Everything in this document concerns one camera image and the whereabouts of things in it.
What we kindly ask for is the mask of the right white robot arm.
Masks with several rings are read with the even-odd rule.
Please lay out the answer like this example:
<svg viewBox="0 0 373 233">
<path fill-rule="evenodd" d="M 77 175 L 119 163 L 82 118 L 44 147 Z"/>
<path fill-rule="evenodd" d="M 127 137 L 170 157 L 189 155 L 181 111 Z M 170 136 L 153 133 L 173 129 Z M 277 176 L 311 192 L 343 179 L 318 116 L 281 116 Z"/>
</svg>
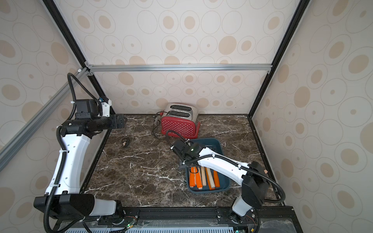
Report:
<svg viewBox="0 0 373 233">
<path fill-rule="evenodd" d="M 214 170 L 241 187 L 241 195 L 232 205 L 232 212 L 238 216 L 245 216 L 248 211 L 261 208 L 264 203 L 282 203 L 286 198 L 283 188 L 267 177 L 257 162 L 239 162 L 184 138 L 169 145 L 183 164 Z"/>
</svg>

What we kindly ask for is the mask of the wooden handle sickle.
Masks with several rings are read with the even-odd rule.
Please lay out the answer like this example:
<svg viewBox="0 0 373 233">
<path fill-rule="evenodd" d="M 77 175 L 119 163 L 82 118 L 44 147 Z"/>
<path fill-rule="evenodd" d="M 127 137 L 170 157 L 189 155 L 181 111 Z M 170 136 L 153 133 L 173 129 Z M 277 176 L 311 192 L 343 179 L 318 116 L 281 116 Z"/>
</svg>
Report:
<svg viewBox="0 0 373 233">
<path fill-rule="evenodd" d="M 206 186 L 207 185 L 207 181 L 206 181 L 206 172 L 205 172 L 205 168 L 204 167 L 200 167 L 200 175 L 201 175 L 202 185 Z"/>
</svg>

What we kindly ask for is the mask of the wooden handle sickle diagonal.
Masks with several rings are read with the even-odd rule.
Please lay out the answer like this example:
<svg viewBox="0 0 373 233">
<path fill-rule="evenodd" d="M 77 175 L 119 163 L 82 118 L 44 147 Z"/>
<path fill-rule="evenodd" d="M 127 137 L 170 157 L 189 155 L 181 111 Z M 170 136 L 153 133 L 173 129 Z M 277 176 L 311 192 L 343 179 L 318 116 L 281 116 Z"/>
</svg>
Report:
<svg viewBox="0 0 373 233">
<path fill-rule="evenodd" d="M 215 184 L 214 184 L 214 179 L 213 179 L 213 173 L 211 172 L 211 169 L 209 168 L 205 168 L 205 170 L 207 174 L 207 181 L 208 181 L 209 189 L 214 190 Z"/>
</svg>

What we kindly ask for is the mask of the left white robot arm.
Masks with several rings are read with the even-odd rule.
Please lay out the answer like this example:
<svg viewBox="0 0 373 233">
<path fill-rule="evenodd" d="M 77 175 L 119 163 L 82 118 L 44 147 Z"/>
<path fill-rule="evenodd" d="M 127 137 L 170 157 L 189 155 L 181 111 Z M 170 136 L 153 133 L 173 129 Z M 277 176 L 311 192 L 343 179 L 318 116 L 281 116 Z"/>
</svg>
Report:
<svg viewBox="0 0 373 233">
<path fill-rule="evenodd" d="M 51 183 L 45 194 L 34 200 L 34 207 L 44 214 L 43 227 L 47 233 L 54 231 L 51 218 L 71 220 L 60 230 L 63 233 L 89 217 L 125 217 L 118 201 L 82 194 L 80 174 L 92 138 L 105 130 L 123 128 L 127 118 L 123 114 L 111 114 L 111 100 L 96 98 L 72 73 L 67 74 L 67 80 L 73 108 L 68 119 L 56 129 L 60 151 Z"/>
</svg>

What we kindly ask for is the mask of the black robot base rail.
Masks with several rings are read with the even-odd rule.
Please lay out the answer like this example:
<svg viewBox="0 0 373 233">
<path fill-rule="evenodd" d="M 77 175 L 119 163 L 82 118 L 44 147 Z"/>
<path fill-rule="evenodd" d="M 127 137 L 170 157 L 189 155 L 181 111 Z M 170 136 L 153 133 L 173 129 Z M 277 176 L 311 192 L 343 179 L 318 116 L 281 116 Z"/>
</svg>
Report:
<svg viewBox="0 0 373 233">
<path fill-rule="evenodd" d="M 123 207 L 109 216 L 83 217 L 67 232 L 301 233 L 290 206 L 264 206 L 244 216 L 231 207 Z"/>
</svg>

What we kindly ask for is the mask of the orange handle sickle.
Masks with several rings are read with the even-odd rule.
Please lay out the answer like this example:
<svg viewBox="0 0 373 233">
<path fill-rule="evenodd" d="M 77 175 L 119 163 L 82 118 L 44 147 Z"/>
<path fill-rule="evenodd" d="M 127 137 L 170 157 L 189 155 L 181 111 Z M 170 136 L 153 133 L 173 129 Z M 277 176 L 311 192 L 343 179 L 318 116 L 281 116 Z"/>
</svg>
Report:
<svg viewBox="0 0 373 233">
<path fill-rule="evenodd" d="M 218 175 L 218 172 L 215 170 L 213 171 L 213 179 L 214 179 L 215 188 L 219 188 L 220 187 L 219 175 Z"/>
<path fill-rule="evenodd" d="M 202 190 L 203 189 L 203 184 L 202 184 L 200 169 L 198 167 L 196 167 L 195 170 L 196 170 L 196 174 L 195 174 L 196 186 L 199 190 Z"/>
<path fill-rule="evenodd" d="M 189 169 L 189 187 L 193 188 L 195 186 L 196 186 L 195 167 L 191 167 Z"/>
</svg>

